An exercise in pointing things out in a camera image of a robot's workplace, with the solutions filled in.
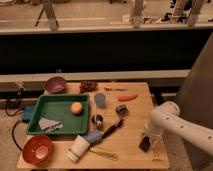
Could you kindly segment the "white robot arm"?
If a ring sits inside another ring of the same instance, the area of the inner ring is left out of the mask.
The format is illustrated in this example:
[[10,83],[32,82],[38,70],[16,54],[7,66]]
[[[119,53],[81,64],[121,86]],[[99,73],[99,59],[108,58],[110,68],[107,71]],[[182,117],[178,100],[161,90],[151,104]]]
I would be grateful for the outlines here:
[[213,129],[186,121],[179,114],[179,106],[172,101],[154,107],[144,124],[139,147],[144,152],[150,151],[168,130],[213,156]]

